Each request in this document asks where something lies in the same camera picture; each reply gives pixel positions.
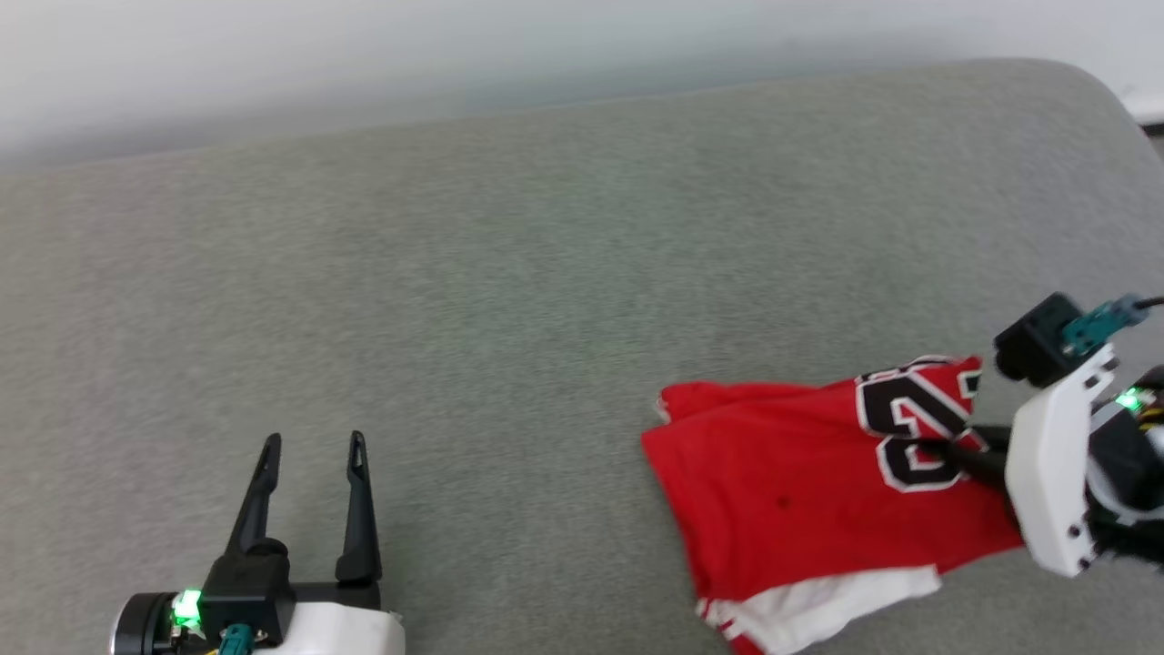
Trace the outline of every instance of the cable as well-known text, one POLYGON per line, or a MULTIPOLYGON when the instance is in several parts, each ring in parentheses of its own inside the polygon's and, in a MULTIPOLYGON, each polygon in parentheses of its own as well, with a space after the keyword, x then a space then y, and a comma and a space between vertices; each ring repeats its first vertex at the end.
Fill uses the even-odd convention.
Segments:
POLYGON ((1156 296, 1155 298, 1144 298, 1136 301, 1136 308, 1148 308, 1150 306, 1157 306, 1164 304, 1164 296, 1156 296))

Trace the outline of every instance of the robotic arm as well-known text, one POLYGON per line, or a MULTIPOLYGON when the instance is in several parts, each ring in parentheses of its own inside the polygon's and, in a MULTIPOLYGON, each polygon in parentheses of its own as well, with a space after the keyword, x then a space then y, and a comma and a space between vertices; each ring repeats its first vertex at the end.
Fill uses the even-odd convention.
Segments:
POLYGON ((201 590, 134 595, 114 624, 109 655, 404 655, 399 617, 381 610, 363 435, 352 433, 348 448, 352 493, 334 583, 291 584, 288 548, 267 536, 282 446, 279 435, 267 439, 226 551, 201 590))
POLYGON ((1039 302, 995 341, 995 365, 1042 391, 1012 428, 979 432, 991 451, 945 456, 1008 494, 1035 562, 1074 577, 1101 555, 1164 563, 1164 368, 1106 396, 1120 363, 1107 340, 1164 298, 1124 296, 1083 313, 1039 302))

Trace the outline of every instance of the white wall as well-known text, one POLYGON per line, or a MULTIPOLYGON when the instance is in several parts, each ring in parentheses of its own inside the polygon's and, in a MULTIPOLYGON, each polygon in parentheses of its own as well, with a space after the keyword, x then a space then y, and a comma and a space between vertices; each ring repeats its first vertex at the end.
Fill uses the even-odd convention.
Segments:
POLYGON ((1161 0, 5 0, 0 170, 977 56, 1164 120, 1161 0))

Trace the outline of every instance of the cable connector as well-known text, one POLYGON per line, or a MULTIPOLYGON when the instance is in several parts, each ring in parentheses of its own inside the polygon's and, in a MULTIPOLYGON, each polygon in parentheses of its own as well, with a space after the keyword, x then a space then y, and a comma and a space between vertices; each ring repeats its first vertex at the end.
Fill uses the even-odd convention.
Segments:
POLYGON ((1063 355, 1085 356, 1101 348, 1124 327, 1143 322, 1149 306, 1140 296, 1128 293, 1067 322, 1063 329, 1063 355))
POLYGON ((255 652, 255 633, 247 624, 233 624, 222 634, 218 655, 251 655, 255 652))

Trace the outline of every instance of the green led light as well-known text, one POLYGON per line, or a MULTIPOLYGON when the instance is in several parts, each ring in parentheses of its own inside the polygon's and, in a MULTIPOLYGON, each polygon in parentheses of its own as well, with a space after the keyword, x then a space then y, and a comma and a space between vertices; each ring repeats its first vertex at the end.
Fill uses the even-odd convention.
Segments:
POLYGON ((1144 404, 1140 403, 1140 390, 1131 387, 1130 390, 1123 392, 1122 394, 1115 397, 1115 403, 1127 407, 1133 412, 1137 412, 1144 404))
POLYGON ((198 614, 198 599, 203 592, 197 589, 187 589, 173 601, 173 622, 187 628, 198 628, 201 617, 198 614))

